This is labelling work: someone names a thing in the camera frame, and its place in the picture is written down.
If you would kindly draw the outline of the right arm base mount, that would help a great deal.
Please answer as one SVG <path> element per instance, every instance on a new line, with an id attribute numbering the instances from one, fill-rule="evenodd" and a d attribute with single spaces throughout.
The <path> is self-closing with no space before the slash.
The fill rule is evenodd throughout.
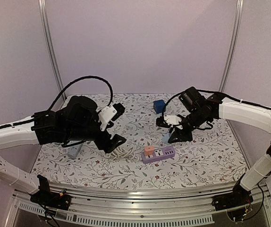
<path id="1" fill-rule="evenodd" d="M 212 198 L 212 206 L 216 211 L 234 208 L 253 202 L 251 191 L 245 190 L 240 182 L 237 182 L 232 192 L 216 195 Z"/>

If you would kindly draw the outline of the light blue power strip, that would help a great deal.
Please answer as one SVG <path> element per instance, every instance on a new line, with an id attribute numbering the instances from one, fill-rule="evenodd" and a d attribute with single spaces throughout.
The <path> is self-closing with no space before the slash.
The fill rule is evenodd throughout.
<path id="1" fill-rule="evenodd" d="M 71 159 L 76 159 L 78 153 L 82 148 L 82 144 L 71 146 L 67 149 L 67 156 Z"/>

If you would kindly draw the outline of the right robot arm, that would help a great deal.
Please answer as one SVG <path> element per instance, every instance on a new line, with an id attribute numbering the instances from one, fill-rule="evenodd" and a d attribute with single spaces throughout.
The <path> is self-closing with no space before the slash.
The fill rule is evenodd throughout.
<path id="1" fill-rule="evenodd" d="M 171 165 L 171 186 L 234 182 L 270 145 L 271 135 L 256 127 L 224 120 L 215 120 L 213 125 L 212 130 L 195 130 L 193 142 L 173 144 L 177 155 L 167 162 Z"/>

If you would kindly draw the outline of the light blue plug adapter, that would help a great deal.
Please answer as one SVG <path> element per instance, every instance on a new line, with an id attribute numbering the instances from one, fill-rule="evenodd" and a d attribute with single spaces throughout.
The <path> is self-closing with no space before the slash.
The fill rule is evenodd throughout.
<path id="1" fill-rule="evenodd" d="M 170 133 L 166 133 L 166 134 L 164 134 L 163 135 L 163 137 L 162 137 L 162 143 L 163 144 L 169 144 L 169 139 L 170 139 L 170 137 L 171 137 L 171 134 Z"/>

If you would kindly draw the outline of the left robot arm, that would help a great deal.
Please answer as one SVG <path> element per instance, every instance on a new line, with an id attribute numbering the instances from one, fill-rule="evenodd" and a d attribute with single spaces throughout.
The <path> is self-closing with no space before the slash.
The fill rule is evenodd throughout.
<path id="1" fill-rule="evenodd" d="M 0 150 L 50 143 L 59 143 L 67 148 L 92 141 L 98 150 L 109 154 L 126 142 L 124 137 L 107 131 L 125 108 L 121 103 L 107 105 L 101 110 L 97 108 L 92 99 L 73 96 L 64 108 L 56 112 L 37 112 L 21 121 L 0 125 Z M 44 205 L 51 205 L 55 200 L 48 179 L 27 173 L 1 156 L 0 180 L 30 195 L 35 194 Z"/>

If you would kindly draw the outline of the dark blue cube socket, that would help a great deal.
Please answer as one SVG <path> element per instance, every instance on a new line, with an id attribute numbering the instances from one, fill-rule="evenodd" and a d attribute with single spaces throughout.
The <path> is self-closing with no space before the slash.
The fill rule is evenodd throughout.
<path id="1" fill-rule="evenodd" d="M 153 102 L 153 109 L 154 111 L 157 113 L 157 114 L 160 114 L 162 113 L 163 111 L 163 108 L 165 107 L 165 102 L 164 100 L 156 100 Z"/>

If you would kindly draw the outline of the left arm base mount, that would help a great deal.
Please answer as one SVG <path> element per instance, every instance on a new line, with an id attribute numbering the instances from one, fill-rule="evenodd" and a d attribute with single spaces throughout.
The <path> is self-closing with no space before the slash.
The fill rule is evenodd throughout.
<path id="1" fill-rule="evenodd" d="M 39 191 L 30 194 L 30 196 L 30 201 L 33 203 L 60 210 L 68 210 L 72 199 L 72 197 L 67 194 L 66 188 L 59 192 L 52 192 L 49 187 L 41 186 L 39 186 Z"/>

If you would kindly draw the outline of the pink plug adapter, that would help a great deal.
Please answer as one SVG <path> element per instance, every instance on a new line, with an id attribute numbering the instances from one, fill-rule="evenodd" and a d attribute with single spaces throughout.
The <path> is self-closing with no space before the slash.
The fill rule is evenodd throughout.
<path id="1" fill-rule="evenodd" d="M 154 153 L 154 146 L 145 146 L 144 148 L 144 155 L 145 156 L 152 156 Z"/>

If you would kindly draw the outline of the purple power strip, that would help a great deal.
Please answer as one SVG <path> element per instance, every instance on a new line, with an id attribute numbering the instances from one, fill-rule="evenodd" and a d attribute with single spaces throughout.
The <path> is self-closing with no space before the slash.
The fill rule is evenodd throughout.
<path id="1" fill-rule="evenodd" d="M 175 154 L 175 149 L 172 146 L 167 146 L 156 149 L 152 155 L 146 155 L 143 151 L 141 153 L 141 157 L 144 164 L 149 164 L 152 162 L 173 158 Z"/>

